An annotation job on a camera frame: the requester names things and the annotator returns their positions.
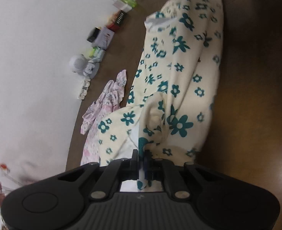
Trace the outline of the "stack of small packets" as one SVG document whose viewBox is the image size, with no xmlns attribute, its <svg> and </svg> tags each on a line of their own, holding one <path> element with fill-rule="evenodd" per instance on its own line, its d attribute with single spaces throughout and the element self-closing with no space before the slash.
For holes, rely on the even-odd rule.
<svg viewBox="0 0 282 230">
<path fill-rule="evenodd" d="M 94 62 L 101 62 L 105 52 L 106 51 L 100 47 L 92 47 L 89 52 L 89 59 L 93 60 Z"/>
</svg>

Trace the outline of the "white letter blocks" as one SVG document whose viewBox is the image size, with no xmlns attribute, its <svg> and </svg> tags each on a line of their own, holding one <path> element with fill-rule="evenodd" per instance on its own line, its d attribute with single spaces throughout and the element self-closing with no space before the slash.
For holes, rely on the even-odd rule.
<svg viewBox="0 0 282 230">
<path fill-rule="evenodd" d="M 77 99 L 79 99 L 79 100 L 85 99 L 85 97 L 87 96 L 88 89 L 90 87 L 90 82 L 91 82 L 91 79 L 89 79 L 89 78 L 83 79 L 83 81 L 81 82 L 80 91 L 77 95 Z"/>
</svg>

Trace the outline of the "black charger block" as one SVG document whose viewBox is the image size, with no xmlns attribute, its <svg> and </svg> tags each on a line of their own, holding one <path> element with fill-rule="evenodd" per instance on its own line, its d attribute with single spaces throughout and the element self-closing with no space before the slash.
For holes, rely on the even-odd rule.
<svg viewBox="0 0 282 230">
<path fill-rule="evenodd" d="M 95 27 L 94 29 L 92 29 L 87 37 L 87 41 L 90 43 L 93 43 L 96 38 L 98 37 L 99 33 L 100 33 L 101 29 Z"/>
</svg>

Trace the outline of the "white floral tin box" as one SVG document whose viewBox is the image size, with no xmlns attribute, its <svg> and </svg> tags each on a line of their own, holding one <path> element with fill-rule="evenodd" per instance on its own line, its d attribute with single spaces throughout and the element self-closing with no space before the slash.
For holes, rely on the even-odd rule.
<svg viewBox="0 0 282 230">
<path fill-rule="evenodd" d="M 102 48 L 104 50 L 106 50 L 113 37 L 114 37 L 115 32 L 113 32 L 112 30 L 104 27 L 98 34 L 96 41 L 95 41 L 95 45 L 99 48 Z"/>
</svg>

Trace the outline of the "green spray bottle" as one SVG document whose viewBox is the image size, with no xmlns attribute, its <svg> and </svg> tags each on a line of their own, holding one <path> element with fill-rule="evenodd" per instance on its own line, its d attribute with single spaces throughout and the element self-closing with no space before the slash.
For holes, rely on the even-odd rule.
<svg viewBox="0 0 282 230">
<path fill-rule="evenodd" d="M 134 8 L 137 6 L 137 2 L 135 0 L 121 0 L 123 3 L 127 4 L 131 8 Z"/>
</svg>

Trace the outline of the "white robot speaker figure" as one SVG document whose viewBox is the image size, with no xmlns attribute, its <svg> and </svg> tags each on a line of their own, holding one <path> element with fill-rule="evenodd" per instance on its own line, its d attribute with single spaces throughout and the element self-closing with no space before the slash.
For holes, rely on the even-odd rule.
<svg viewBox="0 0 282 230">
<path fill-rule="evenodd" d="M 93 59 L 87 59 L 84 55 L 80 54 L 70 59 L 69 67 L 72 72 L 84 78 L 93 79 L 99 70 L 100 63 Z"/>
</svg>

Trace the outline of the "red black box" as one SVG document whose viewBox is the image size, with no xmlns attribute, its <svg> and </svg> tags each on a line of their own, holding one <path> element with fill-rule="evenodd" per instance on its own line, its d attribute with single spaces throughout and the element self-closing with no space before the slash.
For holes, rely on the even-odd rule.
<svg viewBox="0 0 282 230">
<path fill-rule="evenodd" d="M 126 12 L 119 10 L 109 18 L 106 27 L 113 32 L 118 31 L 121 28 L 121 25 L 123 24 L 126 16 Z"/>
</svg>

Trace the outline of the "pink floral garment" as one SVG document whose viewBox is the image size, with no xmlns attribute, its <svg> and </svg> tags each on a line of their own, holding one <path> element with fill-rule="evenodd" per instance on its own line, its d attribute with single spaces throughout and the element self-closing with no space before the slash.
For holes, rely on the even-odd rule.
<svg viewBox="0 0 282 230">
<path fill-rule="evenodd" d="M 102 144 L 102 140 L 98 136 L 99 126 L 101 125 L 103 130 L 110 126 L 112 121 L 110 119 L 103 121 L 103 119 L 120 108 L 126 83 L 126 70 L 122 70 L 117 74 L 116 80 L 107 82 L 98 99 L 88 107 L 83 115 L 80 133 L 86 135 L 87 138 L 83 147 L 80 165 L 100 161 L 99 146 Z"/>
</svg>

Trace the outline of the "cream teal flower garment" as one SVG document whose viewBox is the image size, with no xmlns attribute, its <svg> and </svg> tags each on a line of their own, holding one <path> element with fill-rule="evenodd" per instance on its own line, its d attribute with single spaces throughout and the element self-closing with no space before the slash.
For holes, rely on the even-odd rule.
<svg viewBox="0 0 282 230">
<path fill-rule="evenodd" d="M 126 106 L 98 124 L 100 164 L 130 157 L 194 161 L 207 138 L 220 76 L 222 0 L 169 0 L 145 20 Z"/>
</svg>

